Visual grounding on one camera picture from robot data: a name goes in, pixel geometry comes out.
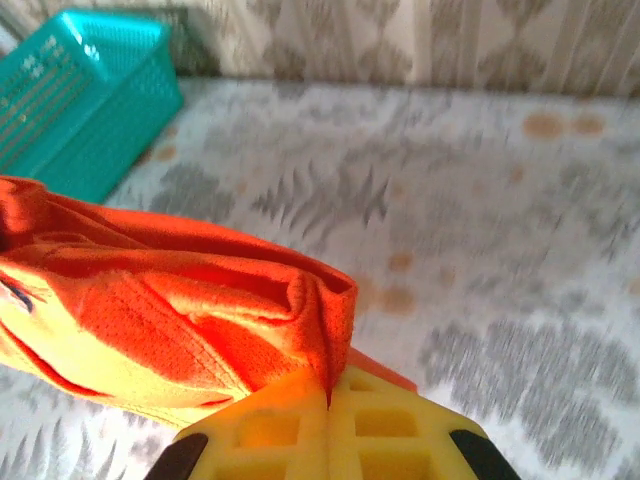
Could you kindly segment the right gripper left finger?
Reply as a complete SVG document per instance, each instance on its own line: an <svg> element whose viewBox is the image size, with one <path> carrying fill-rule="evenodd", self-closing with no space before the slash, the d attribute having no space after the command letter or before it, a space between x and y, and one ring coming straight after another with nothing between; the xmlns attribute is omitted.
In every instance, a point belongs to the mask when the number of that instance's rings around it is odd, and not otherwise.
<svg viewBox="0 0 640 480"><path fill-rule="evenodd" d="M146 477L326 479L327 418L324 388L299 370L181 430Z"/></svg>

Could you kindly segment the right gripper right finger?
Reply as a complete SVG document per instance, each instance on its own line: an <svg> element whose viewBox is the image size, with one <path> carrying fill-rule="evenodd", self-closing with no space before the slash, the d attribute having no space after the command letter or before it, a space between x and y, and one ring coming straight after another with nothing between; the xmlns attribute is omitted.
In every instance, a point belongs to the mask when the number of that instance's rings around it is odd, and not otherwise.
<svg viewBox="0 0 640 480"><path fill-rule="evenodd" d="M329 407L329 477L497 480L519 475L471 419L350 366Z"/></svg>

